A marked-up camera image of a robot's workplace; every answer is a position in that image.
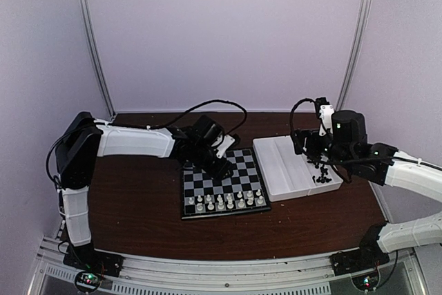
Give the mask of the white divided plastic tray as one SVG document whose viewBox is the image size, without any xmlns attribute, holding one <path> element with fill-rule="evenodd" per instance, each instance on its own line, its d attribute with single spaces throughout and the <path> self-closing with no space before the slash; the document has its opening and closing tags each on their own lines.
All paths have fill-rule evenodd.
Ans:
<svg viewBox="0 0 442 295">
<path fill-rule="evenodd" d="M 343 180 L 330 166 L 328 184 L 318 184 L 312 180 L 320 171 L 307 163 L 305 155 L 297 155 L 291 138 L 286 136 L 266 137 L 253 140 L 253 149 L 263 176 L 270 201 L 290 200 L 304 196 L 337 190 Z"/>
</svg>

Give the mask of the black grey chess board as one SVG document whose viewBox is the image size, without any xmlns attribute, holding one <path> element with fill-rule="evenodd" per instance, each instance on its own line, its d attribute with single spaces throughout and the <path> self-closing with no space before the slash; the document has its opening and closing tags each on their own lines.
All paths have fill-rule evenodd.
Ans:
<svg viewBox="0 0 442 295">
<path fill-rule="evenodd" d="M 225 157 L 233 164 L 233 175 L 224 180 L 214 180 L 202 169 L 193 166 L 190 162 L 185 164 L 182 170 L 182 219 L 211 218 L 244 213 L 265 212 L 271 209 L 269 196 L 262 179 L 258 161 L 253 149 L 236 149 L 227 151 Z M 257 204 L 259 196 L 256 191 L 260 189 L 264 198 L 264 204 Z M 241 198 L 237 197 L 242 192 L 245 206 L 238 207 Z M 253 205 L 247 204 L 247 191 L 253 191 Z M 227 194 L 231 193 L 235 203 L 234 209 L 227 209 Z M 217 208 L 217 196 L 220 194 L 224 201 L 224 209 Z M 206 196 L 211 195 L 214 210 L 209 211 Z M 202 196 L 203 202 L 198 202 L 197 197 Z M 188 204 L 187 200 L 194 197 L 194 204 Z M 203 210 L 196 211 L 196 205 L 202 204 Z"/>
</svg>

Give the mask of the white queen chess piece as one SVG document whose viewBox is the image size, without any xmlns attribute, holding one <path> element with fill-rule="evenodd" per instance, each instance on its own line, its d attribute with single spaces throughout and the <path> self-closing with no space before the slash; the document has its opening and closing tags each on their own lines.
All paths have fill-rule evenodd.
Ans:
<svg viewBox="0 0 442 295">
<path fill-rule="evenodd" d="M 227 209 L 234 209 L 235 203 L 234 200 L 227 200 Z"/>
</svg>

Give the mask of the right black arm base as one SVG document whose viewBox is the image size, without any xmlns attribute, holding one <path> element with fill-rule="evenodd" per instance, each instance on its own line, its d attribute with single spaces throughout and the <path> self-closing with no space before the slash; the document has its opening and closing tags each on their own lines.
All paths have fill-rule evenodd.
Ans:
<svg viewBox="0 0 442 295">
<path fill-rule="evenodd" d="M 374 269 L 390 261 L 376 240 L 362 239 L 357 249 L 340 251 L 330 256 L 331 266 L 336 276 Z"/>
</svg>

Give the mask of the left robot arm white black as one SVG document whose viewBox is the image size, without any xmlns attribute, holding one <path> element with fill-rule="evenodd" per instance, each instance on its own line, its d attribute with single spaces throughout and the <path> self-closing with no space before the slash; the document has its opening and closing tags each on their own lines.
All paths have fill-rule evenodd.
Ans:
<svg viewBox="0 0 442 295">
<path fill-rule="evenodd" d="M 115 125 L 82 111 L 76 115 L 55 144 L 55 184 L 61 192 L 61 206 L 73 260 L 85 270 L 99 264 L 92 250 L 88 218 L 88 190 L 97 158 L 109 155 L 145 155 L 190 162 L 211 178 L 223 180 L 232 174 L 225 157 L 238 142 L 217 122 L 203 115 L 195 124 L 176 126 Z"/>
</svg>

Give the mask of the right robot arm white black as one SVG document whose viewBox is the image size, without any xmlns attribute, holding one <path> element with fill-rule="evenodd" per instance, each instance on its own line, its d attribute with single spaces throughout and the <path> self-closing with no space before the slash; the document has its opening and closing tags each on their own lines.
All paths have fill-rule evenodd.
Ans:
<svg viewBox="0 0 442 295">
<path fill-rule="evenodd" d="M 355 111 L 320 111 L 316 130 L 290 128 L 296 154 L 339 166 L 377 184 L 390 221 L 369 228 L 354 253 L 366 269 L 381 253 L 441 242 L 441 167 L 385 143 L 369 143 L 365 118 Z"/>
</svg>

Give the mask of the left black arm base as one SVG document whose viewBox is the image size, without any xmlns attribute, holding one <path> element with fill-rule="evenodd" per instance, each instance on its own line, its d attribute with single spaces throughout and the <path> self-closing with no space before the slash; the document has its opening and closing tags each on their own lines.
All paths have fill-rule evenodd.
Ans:
<svg viewBox="0 0 442 295">
<path fill-rule="evenodd" d="M 119 254 L 97 251 L 93 242 L 78 247 L 70 243 L 63 260 L 67 266 L 112 277 L 119 276 L 123 262 Z"/>
</svg>

